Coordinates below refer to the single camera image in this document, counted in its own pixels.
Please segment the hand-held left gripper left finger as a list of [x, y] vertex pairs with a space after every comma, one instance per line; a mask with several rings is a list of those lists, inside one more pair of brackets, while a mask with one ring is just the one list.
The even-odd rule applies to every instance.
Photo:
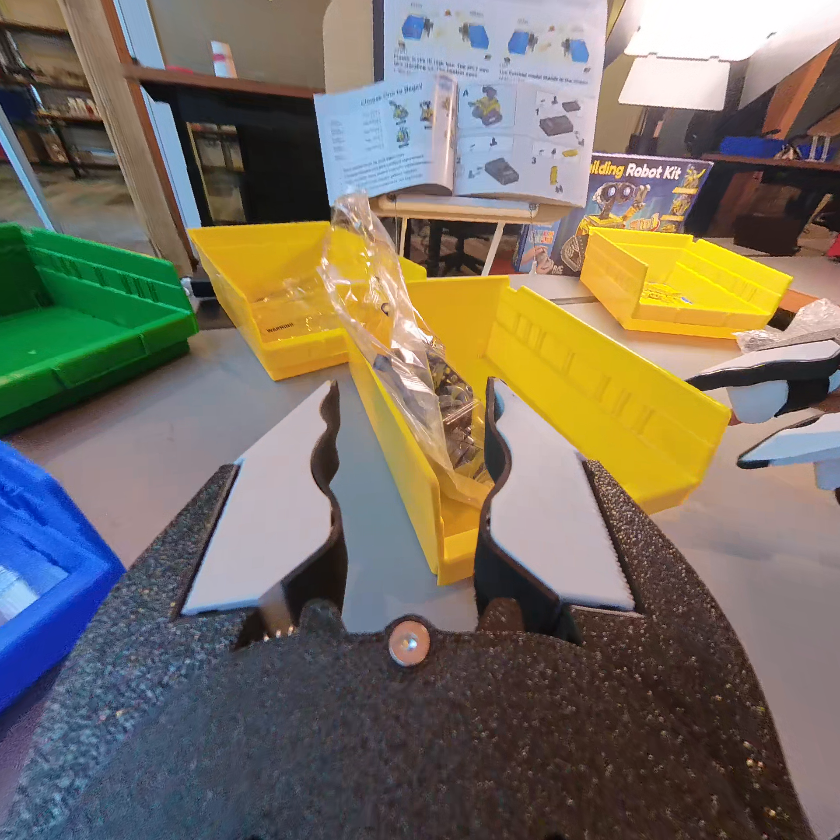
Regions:
[[340, 422], [339, 384], [326, 381], [234, 462], [184, 616], [254, 608], [274, 636], [310, 602], [342, 612], [349, 557], [332, 489]]

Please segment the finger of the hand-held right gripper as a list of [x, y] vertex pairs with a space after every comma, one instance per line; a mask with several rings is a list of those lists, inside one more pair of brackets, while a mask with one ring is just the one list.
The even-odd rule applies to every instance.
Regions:
[[756, 350], [686, 382], [701, 392], [726, 391], [737, 424], [761, 424], [838, 397], [839, 344], [815, 340]]
[[811, 464], [821, 490], [839, 491], [839, 414], [825, 413], [781, 429], [743, 452], [741, 469]]

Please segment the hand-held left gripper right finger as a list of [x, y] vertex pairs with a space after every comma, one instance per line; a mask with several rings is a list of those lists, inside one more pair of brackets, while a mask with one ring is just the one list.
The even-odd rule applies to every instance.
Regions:
[[593, 465], [502, 379], [486, 383], [485, 461], [493, 486], [479, 515], [479, 619], [514, 602], [524, 631], [576, 636], [572, 610], [635, 616], [623, 550]]

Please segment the yellow plastic bin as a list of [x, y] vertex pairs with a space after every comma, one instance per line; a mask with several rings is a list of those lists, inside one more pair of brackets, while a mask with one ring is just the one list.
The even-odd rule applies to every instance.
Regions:
[[[590, 235], [581, 281], [626, 330], [733, 340], [769, 323], [792, 277], [687, 234], [614, 229]], [[694, 305], [640, 303], [648, 282], [669, 284]]]
[[[730, 410], [506, 276], [410, 281], [410, 297], [478, 396], [502, 379], [647, 513], [700, 485]], [[479, 510], [447, 499], [350, 338], [350, 372], [438, 585], [472, 576]]]
[[[328, 222], [200, 227], [190, 231], [217, 299], [272, 380], [320, 371], [349, 359], [356, 346], [346, 329], [263, 343], [249, 302], [278, 280], [317, 273]], [[426, 271], [402, 263], [405, 281]]]

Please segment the blue plastic bin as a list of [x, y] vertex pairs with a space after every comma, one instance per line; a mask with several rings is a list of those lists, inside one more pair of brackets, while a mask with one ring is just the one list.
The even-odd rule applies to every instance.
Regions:
[[1, 565], [37, 560], [68, 576], [1, 625], [1, 711], [69, 654], [125, 572], [64, 488], [1, 443]]

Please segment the clear bag of grey parts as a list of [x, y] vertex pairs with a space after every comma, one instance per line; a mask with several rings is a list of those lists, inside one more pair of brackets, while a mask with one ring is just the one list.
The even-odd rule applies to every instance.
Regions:
[[485, 405], [415, 309], [392, 238], [365, 192], [344, 194], [332, 205], [318, 273], [444, 496], [480, 508], [491, 486]]

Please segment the green plastic bin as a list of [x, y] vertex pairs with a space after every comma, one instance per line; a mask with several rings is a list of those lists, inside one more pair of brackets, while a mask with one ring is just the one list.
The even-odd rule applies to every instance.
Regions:
[[178, 359], [199, 331], [173, 265], [1, 225], [1, 433]]

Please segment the grey desk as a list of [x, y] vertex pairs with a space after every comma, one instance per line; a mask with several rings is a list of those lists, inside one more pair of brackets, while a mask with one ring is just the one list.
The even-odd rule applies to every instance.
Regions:
[[[333, 482], [350, 552], [343, 616], [355, 632], [414, 613], [476, 625], [468, 582], [437, 586], [346, 365], [274, 382], [235, 329], [202, 331], [190, 353], [12, 435], [66, 489], [126, 566], [221, 465], [232, 463], [322, 382], [339, 382]], [[731, 426], [703, 484], [654, 515], [739, 635], [815, 835], [838, 834], [838, 503], [811, 465], [744, 470], [737, 457], [814, 415]]]

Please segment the blue robot kit box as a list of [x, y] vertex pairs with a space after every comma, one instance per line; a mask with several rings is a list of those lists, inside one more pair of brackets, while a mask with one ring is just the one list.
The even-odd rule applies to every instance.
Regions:
[[522, 226], [513, 269], [519, 274], [579, 277], [595, 230], [684, 234], [712, 168], [705, 160], [594, 155], [583, 207], [556, 223]]

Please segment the black swivel chair base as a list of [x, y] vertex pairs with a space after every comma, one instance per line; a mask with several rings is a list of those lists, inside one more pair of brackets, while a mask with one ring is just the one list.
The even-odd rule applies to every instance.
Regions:
[[[426, 257], [420, 264], [430, 277], [451, 277], [462, 275], [465, 270], [481, 275], [486, 258], [471, 255], [466, 244], [469, 240], [488, 241], [491, 226], [484, 223], [455, 222], [450, 220], [429, 220], [424, 223], [426, 233]], [[444, 237], [455, 241], [454, 249], [443, 254]]]

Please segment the open white cardboard box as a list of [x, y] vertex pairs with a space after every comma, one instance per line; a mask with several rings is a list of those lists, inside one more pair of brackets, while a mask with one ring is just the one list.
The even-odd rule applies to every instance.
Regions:
[[744, 107], [838, 41], [839, 2], [625, 2], [608, 45], [633, 58], [622, 104], [720, 111], [745, 61]]

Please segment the dark wooden cabinet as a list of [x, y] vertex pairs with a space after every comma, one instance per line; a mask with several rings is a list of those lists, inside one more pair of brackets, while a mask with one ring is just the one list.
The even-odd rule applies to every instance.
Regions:
[[319, 90], [135, 63], [122, 65], [122, 73], [173, 112], [200, 219], [189, 227], [216, 224], [190, 130], [194, 123], [235, 128], [244, 165], [239, 190], [246, 224], [329, 220], [313, 100]]

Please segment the instruction manual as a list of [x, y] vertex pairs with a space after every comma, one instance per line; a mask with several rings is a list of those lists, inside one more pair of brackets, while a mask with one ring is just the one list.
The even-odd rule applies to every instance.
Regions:
[[586, 202], [597, 98], [571, 83], [420, 74], [314, 105], [331, 203], [357, 192]]

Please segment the wooden pillar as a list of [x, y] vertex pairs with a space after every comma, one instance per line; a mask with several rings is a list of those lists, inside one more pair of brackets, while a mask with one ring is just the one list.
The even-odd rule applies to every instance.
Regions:
[[58, 1], [89, 88], [157, 256], [188, 277], [196, 267], [132, 59], [110, 1]]

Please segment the large printed instruction sheet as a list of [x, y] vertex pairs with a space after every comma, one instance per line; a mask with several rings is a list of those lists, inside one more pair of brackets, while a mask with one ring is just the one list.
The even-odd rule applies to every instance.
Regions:
[[384, 2], [385, 102], [404, 189], [581, 207], [607, 2]]

